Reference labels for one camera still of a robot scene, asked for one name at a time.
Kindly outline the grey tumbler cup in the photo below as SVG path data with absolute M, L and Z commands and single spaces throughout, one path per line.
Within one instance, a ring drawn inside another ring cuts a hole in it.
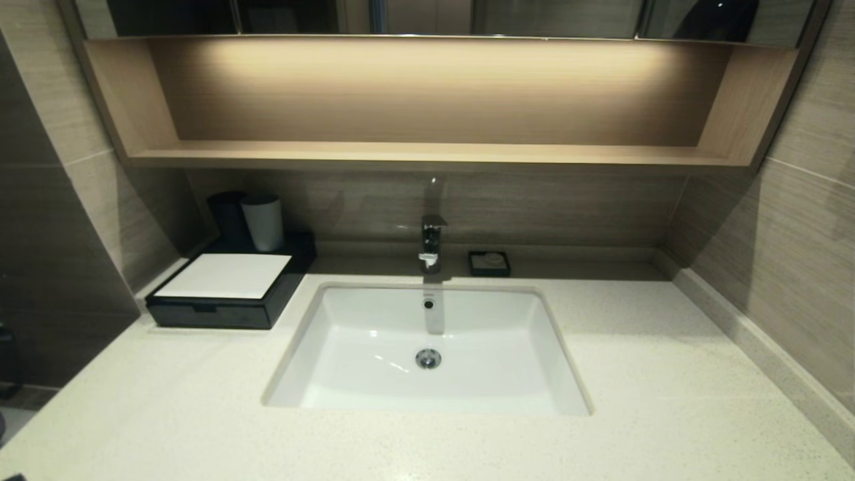
M 275 194 L 248 195 L 239 204 L 254 249 L 262 253 L 283 249 L 285 240 L 280 198 Z

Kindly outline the black box drawer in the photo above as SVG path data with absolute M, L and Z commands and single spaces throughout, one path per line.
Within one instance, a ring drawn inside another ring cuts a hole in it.
M 147 308 L 162 327 L 266 331 L 275 325 L 262 305 L 150 303 Z

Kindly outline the black tray box white lid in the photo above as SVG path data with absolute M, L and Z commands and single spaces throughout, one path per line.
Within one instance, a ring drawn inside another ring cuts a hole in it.
M 150 293 L 146 306 L 262 305 L 276 323 L 316 258 L 311 232 L 294 232 L 283 249 L 273 253 L 229 252 L 218 240 Z

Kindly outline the chrome sink faucet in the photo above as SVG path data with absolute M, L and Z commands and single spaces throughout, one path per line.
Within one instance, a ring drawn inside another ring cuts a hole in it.
M 417 258 L 425 275 L 441 270 L 441 231 L 446 226 L 440 215 L 425 215 L 421 219 L 421 250 Z

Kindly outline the black soap dish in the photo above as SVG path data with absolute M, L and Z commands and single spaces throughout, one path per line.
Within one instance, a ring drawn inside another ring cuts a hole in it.
M 483 260 L 484 253 L 504 253 L 506 265 L 495 269 L 494 266 L 486 265 Z M 473 277 L 503 278 L 511 276 L 511 264 L 505 252 L 502 251 L 470 251 L 468 253 L 468 268 Z

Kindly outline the white ceramic sink basin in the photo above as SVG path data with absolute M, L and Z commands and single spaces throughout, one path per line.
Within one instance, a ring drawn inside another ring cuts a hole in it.
M 441 353 L 436 369 L 415 354 Z M 263 396 L 272 408 L 587 417 L 540 293 L 324 286 Z

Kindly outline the black cylindrical cup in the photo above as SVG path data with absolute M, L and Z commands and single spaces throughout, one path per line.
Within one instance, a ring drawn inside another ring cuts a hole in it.
M 251 244 L 241 204 L 247 195 L 247 192 L 232 190 L 206 198 L 220 243 L 230 249 L 247 249 Z

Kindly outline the mirror cabinet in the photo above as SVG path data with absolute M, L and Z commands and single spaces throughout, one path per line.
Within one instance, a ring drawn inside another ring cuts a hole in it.
M 818 0 L 70 0 L 88 39 L 592 37 L 799 45 Z

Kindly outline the wooden wall shelf niche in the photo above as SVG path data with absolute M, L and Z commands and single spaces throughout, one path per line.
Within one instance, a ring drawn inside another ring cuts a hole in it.
M 73 40 L 126 166 L 651 174 L 755 172 L 812 46 Z

